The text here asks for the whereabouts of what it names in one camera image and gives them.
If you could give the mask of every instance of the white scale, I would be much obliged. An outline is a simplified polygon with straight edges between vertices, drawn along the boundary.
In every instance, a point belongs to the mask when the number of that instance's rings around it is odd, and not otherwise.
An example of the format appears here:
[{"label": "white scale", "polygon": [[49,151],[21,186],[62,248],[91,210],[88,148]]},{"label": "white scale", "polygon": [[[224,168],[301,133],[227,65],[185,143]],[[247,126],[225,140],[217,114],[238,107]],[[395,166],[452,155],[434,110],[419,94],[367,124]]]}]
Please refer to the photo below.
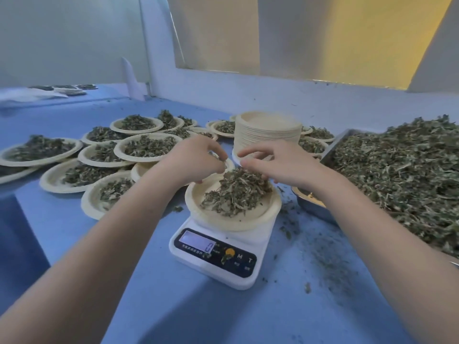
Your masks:
[{"label": "white scale", "polygon": [[253,286],[273,231],[274,221],[250,231],[210,230],[189,217],[169,241],[180,262],[232,287]]}]

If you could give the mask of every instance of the forearm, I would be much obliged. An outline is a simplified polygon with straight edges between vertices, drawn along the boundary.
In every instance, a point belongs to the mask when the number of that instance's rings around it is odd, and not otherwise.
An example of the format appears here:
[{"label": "forearm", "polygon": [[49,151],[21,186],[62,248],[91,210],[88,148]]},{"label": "forearm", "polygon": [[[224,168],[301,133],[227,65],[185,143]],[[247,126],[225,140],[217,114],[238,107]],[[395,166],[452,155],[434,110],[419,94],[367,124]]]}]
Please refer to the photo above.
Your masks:
[{"label": "forearm", "polygon": [[167,172],[153,167],[27,290],[0,319],[0,343],[101,341],[164,208],[180,188]]},{"label": "forearm", "polygon": [[337,173],[316,194],[335,217],[410,333],[426,343],[459,336],[459,271]]}]

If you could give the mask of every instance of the blue tabletop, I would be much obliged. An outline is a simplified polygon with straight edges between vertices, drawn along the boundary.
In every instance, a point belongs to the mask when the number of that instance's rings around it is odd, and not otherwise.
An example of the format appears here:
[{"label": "blue tabletop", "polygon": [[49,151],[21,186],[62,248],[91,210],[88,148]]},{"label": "blue tabletop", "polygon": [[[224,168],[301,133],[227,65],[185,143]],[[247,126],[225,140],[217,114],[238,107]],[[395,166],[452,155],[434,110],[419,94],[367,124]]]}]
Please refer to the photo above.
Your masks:
[{"label": "blue tabletop", "polygon": [[[22,143],[29,134],[80,138],[92,127],[108,126],[128,114],[156,116],[161,109],[202,126],[228,118],[158,98],[0,108],[0,148]],[[231,140],[223,141],[223,147],[230,154]],[[52,265],[96,221],[81,210],[80,193],[41,190],[42,173],[0,185],[0,194],[16,192]],[[259,278],[246,291],[206,277],[169,253],[170,237],[189,216],[180,190],[160,220],[103,342],[412,343],[340,229],[301,211],[290,188],[281,187],[288,213],[278,216]],[[171,210],[175,205],[185,210],[176,213]]]}]

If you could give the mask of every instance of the person's right arm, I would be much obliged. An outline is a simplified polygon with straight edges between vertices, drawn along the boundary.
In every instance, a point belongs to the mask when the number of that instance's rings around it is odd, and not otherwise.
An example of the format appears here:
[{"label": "person's right arm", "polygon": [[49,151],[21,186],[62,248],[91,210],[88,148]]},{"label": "person's right arm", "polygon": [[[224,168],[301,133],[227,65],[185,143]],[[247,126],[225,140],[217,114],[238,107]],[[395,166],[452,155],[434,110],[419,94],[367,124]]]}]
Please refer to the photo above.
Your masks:
[{"label": "person's right arm", "polygon": [[268,141],[238,153],[241,165],[276,182],[310,190],[333,214],[389,304],[422,343],[457,343],[459,271],[392,219],[341,174],[296,144]]}]

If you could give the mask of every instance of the stack of plates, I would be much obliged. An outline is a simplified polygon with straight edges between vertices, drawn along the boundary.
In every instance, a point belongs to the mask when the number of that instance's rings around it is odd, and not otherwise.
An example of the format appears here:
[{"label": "stack of plates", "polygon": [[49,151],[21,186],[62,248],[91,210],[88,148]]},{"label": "stack of plates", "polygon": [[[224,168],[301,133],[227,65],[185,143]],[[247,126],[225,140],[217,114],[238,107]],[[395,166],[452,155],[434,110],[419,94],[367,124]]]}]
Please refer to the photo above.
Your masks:
[{"label": "stack of plates", "polygon": [[236,116],[233,159],[245,147],[266,140],[287,140],[298,143],[302,124],[289,116],[249,111]]}]

